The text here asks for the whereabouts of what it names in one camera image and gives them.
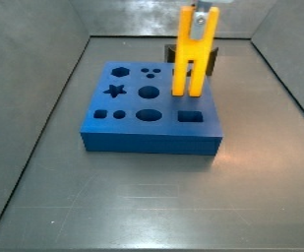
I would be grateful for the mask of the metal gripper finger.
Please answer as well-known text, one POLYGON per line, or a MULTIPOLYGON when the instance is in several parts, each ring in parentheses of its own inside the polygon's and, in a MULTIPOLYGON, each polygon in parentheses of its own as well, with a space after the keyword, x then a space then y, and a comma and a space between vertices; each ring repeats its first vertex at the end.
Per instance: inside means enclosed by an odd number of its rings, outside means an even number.
POLYGON ((202 39, 210 7, 211 2, 208 0, 192 1, 192 13, 190 18, 190 38, 194 40, 202 39))

